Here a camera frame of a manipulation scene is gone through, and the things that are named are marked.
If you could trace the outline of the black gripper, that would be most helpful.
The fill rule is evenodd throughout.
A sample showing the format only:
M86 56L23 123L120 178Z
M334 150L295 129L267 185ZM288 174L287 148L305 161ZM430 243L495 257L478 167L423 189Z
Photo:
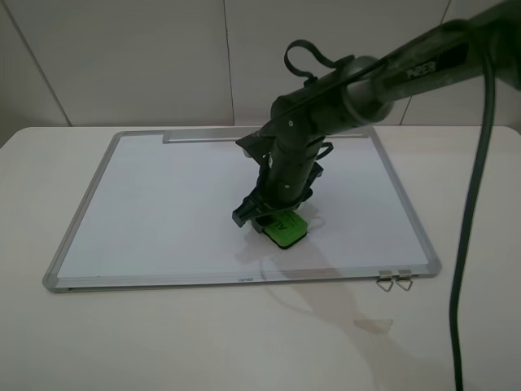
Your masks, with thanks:
M259 163L259 178L255 190L247 195L232 212L232 220L243 226L251 220L253 229L263 234L273 223L271 214L296 209L312 194L314 180L322 175L317 163L323 137L311 138L304 146L292 147L279 138L255 135L255 158Z

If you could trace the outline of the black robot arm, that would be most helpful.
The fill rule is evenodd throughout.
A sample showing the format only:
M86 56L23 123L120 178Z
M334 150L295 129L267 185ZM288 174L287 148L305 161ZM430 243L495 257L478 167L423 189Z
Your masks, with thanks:
M299 69L301 89L279 96L269 121L239 146L260 166L252 192L232 213L246 222L296 209L322 174L328 136L382 121L393 104L475 77L484 79L481 135L493 127L496 83L520 87L520 4L505 1L468 20L451 20L381 59L347 56L324 77Z

